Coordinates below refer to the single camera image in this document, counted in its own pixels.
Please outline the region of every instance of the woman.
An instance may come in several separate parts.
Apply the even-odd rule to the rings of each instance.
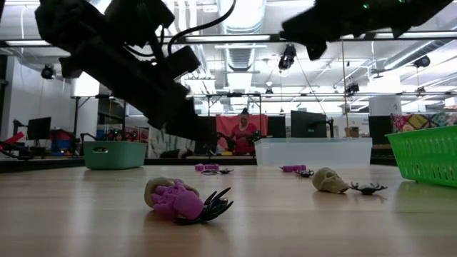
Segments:
[[[248,139],[257,131],[256,125],[249,123],[249,112],[244,108],[240,114],[240,123],[231,129],[231,138],[235,139],[235,153],[251,154],[256,151],[252,142]]]

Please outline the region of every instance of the black monitor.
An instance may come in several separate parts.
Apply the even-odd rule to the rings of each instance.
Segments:
[[[286,117],[268,116],[268,136],[273,138],[286,137]]]
[[[51,132],[51,117],[31,119],[27,126],[27,138],[29,140],[49,139]]]
[[[387,134],[393,133],[392,118],[390,116],[369,116],[370,137],[373,145],[390,144]]]
[[[326,138],[326,116],[306,111],[291,111],[291,136],[295,138]]]
[[[5,7],[5,0],[0,0],[0,23],[1,23],[1,16],[3,14],[4,7]]]

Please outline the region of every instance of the red backdrop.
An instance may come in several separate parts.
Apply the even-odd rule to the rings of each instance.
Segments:
[[[262,119],[262,129],[260,129],[260,120]],[[240,123],[240,116],[222,116],[216,115],[216,130],[226,136],[230,136],[231,130],[234,126]],[[268,135],[268,116],[267,115],[249,115],[249,123],[254,124],[257,130],[262,131],[262,136]],[[227,149],[227,142],[225,139],[220,139],[218,144],[224,149]]]

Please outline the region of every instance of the plastic basket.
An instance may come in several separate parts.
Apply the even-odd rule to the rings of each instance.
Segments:
[[[84,142],[86,167],[97,170],[143,166],[146,144],[128,141]]]
[[[457,126],[387,135],[402,177],[457,187]]]

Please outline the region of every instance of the ceiling light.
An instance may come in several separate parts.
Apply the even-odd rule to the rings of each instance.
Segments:
[[[224,35],[224,36],[187,36],[186,42],[241,42],[253,43],[256,41],[270,41],[270,35]]]
[[[225,44],[214,46],[215,49],[265,49],[266,45],[255,44]]]
[[[50,46],[51,44],[44,40],[7,40],[5,43],[11,47],[28,46],[28,47],[41,47]]]
[[[5,5],[6,6],[28,6],[28,5],[39,6],[40,1],[39,0],[36,0],[36,1],[6,0]]]
[[[376,32],[375,39],[394,39],[392,32]],[[437,39],[449,39],[457,37],[457,31],[427,31],[427,32],[406,32],[403,35],[399,36],[399,40],[401,39],[429,39],[429,38],[437,38]],[[354,40],[353,35],[346,35],[342,36],[341,39],[344,40]]]

